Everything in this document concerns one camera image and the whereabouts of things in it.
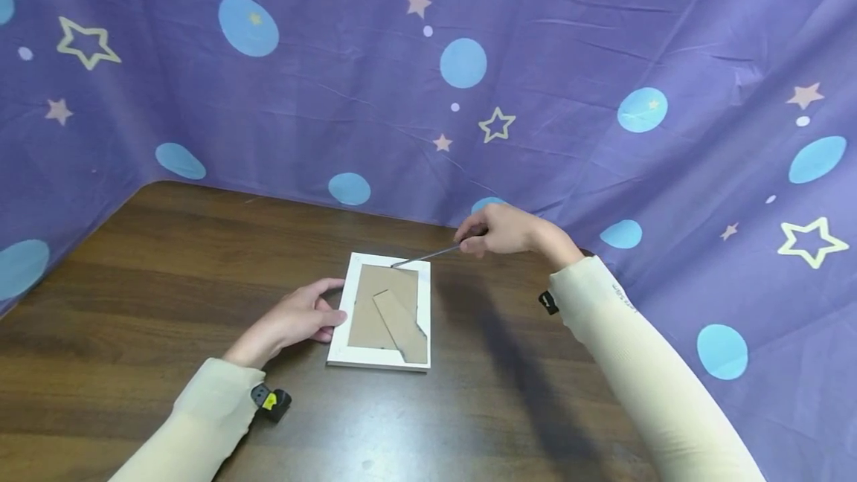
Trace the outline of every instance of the star print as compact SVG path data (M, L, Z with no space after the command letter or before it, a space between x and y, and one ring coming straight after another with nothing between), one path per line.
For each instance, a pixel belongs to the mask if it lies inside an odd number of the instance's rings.
M426 8L429 7L429 0L408 0L408 13L416 13L421 18L426 19Z
M820 82L816 82L812 84L812 86L807 86L806 88L795 86L795 96L787 100L786 103L797 104L800 106L801 110L806 110L806 107L810 105L813 100L824 99L824 95L818 93L819 86L821 86Z
M512 122L515 120L516 116L513 115L503 115L503 112L500 110L500 106L497 106L494 109L494 114L491 115L491 119L488 121L480 121L479 128L485 131L485 144L489 143L494 138L503 138L504 140L509 139L509 125L512 125ZM491 123L497 121L497 119L503 120L503 130L502 132L491 132Z
M447 151L447 153L448 153L449 152L449 145L452 143L452 140L450 140L449 138L447 138L441 134L440 138L438 138L436 140L432 140L432 142L434 143L434 145L437 146L437 150Z
M60 40L57 45L57 51L77 56L86 69L90 71L94 69L98 64L98 60L122 63L122 60L120 60L117 54L113 52L113 49L107 47L107 30L103 28L84 28L83 26L74 23L74 21L64 18L64 16L60 16L59 24L62 25L63 36L62 40ZM80 34L83 34L84 36L98 36L98 47L101 47L103 53L95 53L91 56L86 56L80 49L69 47L68 44L74 41L72 30L80 32Z
M779 255L797 255L803 258L809 266L814 269L821 268L821 264L824 262L824 259L827 258L828 253L844 251L849 247L848 244L830 234L827 218L824 216L816 219L815 222L812 222L807 226L798 226L794 223L783 222L780 223L780 227L783 228L783 233L786 234L786 241L785 244L780 246L777 253L779 253ZM812 256L807 250L795 249L795 244L798 240L795 236L795 232L810 233L815 229L818 229L818 236L820 236L825 242L829 242L830 245L825 245L823 248L819 248L818 252L816 252L816 255L814 256Z
M60 125L65 126L65 121L74 115L74 113L68 110L68 107L65 105L65 99L48 99L48 105L51 106L51 110L47 112L47 115L45 116L46 120L57 120Z
M725 242L726 239L736 233L738 233L738 224L734 223L731 226L726 226L726 231L723 231L723 234L720 235L720 238L723 239L723 241Z

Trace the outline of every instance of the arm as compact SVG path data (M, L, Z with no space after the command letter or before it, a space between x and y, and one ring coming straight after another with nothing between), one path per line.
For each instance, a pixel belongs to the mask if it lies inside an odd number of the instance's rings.
M286 296L247 330L223 359L208 359L187 384L163 426L111 482L210 482L247 433L256 413L250 397L261 371L295 342L329 342L345 313L321 297L344 280L323 279Z
M463 251L479 255L495 249L531 250L559 270L551 275L551 294L563 323L607 377L652 452L662 480L765 481L720 407L670 343L628 301L601 259L584 257L562 229L543 219L508 205L487 205L485 210L490 208L495 212L478 218L489 233L464 240ZM517 232L519 240L510 245L507 232Z
M250 391L265 373L208 359L163 426L111 482L209 482L247 433L256 413Z

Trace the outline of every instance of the pink star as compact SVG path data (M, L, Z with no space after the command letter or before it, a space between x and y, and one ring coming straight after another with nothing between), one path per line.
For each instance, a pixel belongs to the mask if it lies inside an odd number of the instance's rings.
M725 242L726 239L731 237L732 235L738 233L738 224L734 223L731 226L726 226L726 231L723 231L723 234L720 235L720 238Z
M47 115L45 116L46 120L57 120L60 125L65 126L65 121L74 115L74 113L68 110L68 107L65 105L65 99L48 99L48 104L51 105L51 110L47 112Z
M416 13L421 18L426 19L426 8L429 7L429 0L408 0L408 13Z
M447 151L449 152L449 145L452 143L452 140L445 137L444 135L440 135L440 138L436 140L432 140L432 143L437 146L437 150L439 151Z
M819 86L821 86L820 82L816 82L806 88L795 86L795 96L787 100L786 103L794 103L799 105L801 110L806 110L806 107L814 102L814 100L824 99L824 95L818 93Z

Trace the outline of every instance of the purple fabric backdrop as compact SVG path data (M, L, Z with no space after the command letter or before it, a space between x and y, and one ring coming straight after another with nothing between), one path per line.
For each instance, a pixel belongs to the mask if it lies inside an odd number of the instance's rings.
M158 179L504 200L614 266L769 480L850 481L856 7L0 0L0 309Z

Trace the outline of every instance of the beige sleeve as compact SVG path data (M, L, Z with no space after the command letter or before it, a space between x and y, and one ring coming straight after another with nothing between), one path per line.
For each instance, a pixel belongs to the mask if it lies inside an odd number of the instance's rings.
M551 275L551 294L641 433L661 480L765 480L720 407L601 259Z
M247 433L256 412L250 391L264 379L261 370L208 359L111 482L211 482Z

